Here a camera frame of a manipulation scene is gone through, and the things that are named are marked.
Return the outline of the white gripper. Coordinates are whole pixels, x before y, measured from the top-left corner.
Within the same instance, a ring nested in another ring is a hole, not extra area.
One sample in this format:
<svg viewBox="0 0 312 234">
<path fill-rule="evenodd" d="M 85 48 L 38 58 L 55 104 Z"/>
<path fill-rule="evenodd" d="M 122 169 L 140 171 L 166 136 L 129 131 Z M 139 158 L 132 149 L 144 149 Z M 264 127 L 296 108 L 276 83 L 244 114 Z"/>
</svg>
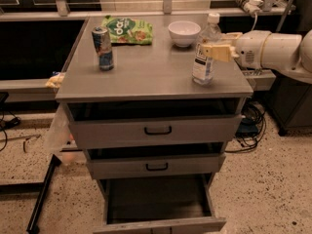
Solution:
<svg viewBox="0 0 312 234">
<path fill-rule="evenodd" d="M 229 62 L 236 59 L 242 67 L 261 69 L 261 54 L 270 31 L 253 30 L 223 33 L 221 39 L 236 42 L 236 49 L 231 44 L 201 44 L 202 53 L 211 59 Z"/>
</svg>

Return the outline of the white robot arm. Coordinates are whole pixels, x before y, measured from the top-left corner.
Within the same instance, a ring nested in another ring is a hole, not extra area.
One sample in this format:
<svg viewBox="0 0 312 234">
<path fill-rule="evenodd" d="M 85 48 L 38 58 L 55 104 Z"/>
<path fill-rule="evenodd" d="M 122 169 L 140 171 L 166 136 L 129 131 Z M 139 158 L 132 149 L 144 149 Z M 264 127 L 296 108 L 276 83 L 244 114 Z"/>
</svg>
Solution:
<svg viewBox="0 0 312 234">
<path fill-rule="evenodd" d="M 304 37 L 267 30 L 231 32 L 215 43 L 202 44 L 201 51 L 214 60 L 235 59 L 241 67 L 259 72 L 271 69 L 294 80 L 312 83 L 311 32 Z"/>
</svg>

